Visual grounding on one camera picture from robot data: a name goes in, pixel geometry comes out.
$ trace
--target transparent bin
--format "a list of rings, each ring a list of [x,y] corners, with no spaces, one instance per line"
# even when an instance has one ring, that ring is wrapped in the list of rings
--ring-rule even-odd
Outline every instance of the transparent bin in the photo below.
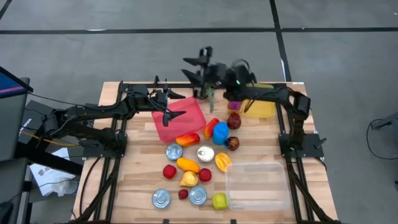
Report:
[[[226,168],[226,196],[233,210],[290,208],[286,173],[278,162],[235,163]]]

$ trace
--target concrete floor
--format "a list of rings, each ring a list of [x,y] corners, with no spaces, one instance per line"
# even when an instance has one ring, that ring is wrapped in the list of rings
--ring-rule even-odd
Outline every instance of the concrete floor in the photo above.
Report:
[[[398,27],[395,0],[277,0],[277,9],[283,28]],[[0,20],[0,30],[273,25],[266,0],[13,0]],[[370,120],[398,111],[398,33],[283,37],[292,79],[305,82],[318,132],[328,139],[326,164],[340,220],[396,223],[398,161],[373,157],[365,134]],[[152,81],[155,75],[185,80],[179,70],[189,67],[182,58],[205,45],[215,48],[216,61],[245,58],[258,80],[284,80],[274,33],[0,35],[0,65],[30,77],[36,94],[97,103],[105,81]],[[390,128],[371,132],[377,154],[398,156],[394,134]],[[73,202],[64,197],[35,203],[31,222],[66,222]]]

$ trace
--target wooden table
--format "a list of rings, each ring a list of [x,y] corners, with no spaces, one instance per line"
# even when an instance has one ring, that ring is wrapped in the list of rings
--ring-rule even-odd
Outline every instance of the wooden table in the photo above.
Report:
[[[288,83],[293,90],[305,94],[303,83]],[[117,82],[104,83],[100,105],[111,105],[116,100],[118,89]],[[173,91],[181,95],[192,95],[191,89],[174,88]],[[198,101],[206,120],[218,118],[226,121],[227,101],[222,97],[222,91],[216,90],[215,110],[210,113],[207,101]],[[289,130],[286,112],[283,110],[286,129]],[[111,119],[95,121],[96,128],[111,126]],[[312,115],[305,121],[304,129],[308,133],[315,130]],[[280,155],[278,134],[280,133],[277,115],[269,119],[242,118],[242,126],[237,130],[231,130],[230,136],[237,136],[241,146],[237,151],[228,151],[232,162],[280,162],[286,165],[285,159]],[[295,223],[293,205],[288,210],[273,212],[241,212],[234,210],[213,210],[211,198],[215,193],[225,192],[225,177],[214,162],[203,164],[201,167],[210,169],[213,178],[207,184],[203,184],[208,192],[208,200],[204,206],[194,206],[189,199],[179,200],[178,191],[181,189],[183,171],[178,169],[177,175],[172,180],[166,180],[162,175],[165,165],[175,162],[165,156],[166,144],[159,140],[155,124],[150,113],[136,114],[127,122],[126,134],[128,144],[126,155],[121,159],[118,176],[118,186],[114,200],[112,223],[162,223],[163,219],[169,219],[171,223],[230,223],[231,219],[237,219],[238,223]],[[201,135],[201,144],[212,144]],[[183,155],[189,159],[198,160],[196,151],[198,146],[184,148]],[[215,152],[225,151],[223,147],[214,147]],[[88,169],[95,159],[85,162],[81,181],[84,181]],[[104,159],[101,159],[89,176],[83,198],[83,209],[87,207],[98,191],[101,171]],[[328,177],[324,166],[315,159],[303,158],[308,188],[319,206],[333,219],[337,219],[335,206],[331,196]],[[73,211],[78,214],[78,205],[82,184],[79,186]],[[172,196],[170,207],[165,210],[156,209],[151,202],[152,194],[156,189],[167,189]],[[306,219],[303,197],[299,193],[300,206],[303,219]],[[101,218],[104,219],[108,196],[103,200]]]

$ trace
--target monitor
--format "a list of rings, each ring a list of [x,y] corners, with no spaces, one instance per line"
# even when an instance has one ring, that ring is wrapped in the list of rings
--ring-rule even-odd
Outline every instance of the monitor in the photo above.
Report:
[[[0,67],[0,99],[33,92],[33,88]]]

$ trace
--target can lid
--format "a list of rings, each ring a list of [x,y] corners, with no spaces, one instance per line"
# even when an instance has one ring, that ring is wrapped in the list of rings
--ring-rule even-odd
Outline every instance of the can lid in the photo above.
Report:
[[[210,162],[214,158],[214,150],[210,146],[202,146],[198,149],[198,158],[202,162]]]
[[[182,156],[182,147],[177,143],[169,144],[166,147],[166,156],[170,160],[177,160]]]
[[[170,193],[165,189],[158,189],[152,195],[152,203],[157,208],[167,208],[170,205]]]
[[[207,192],[202,186],[195,186],[189,192],[189,199],[194,205],[204,205],[207,200]]]

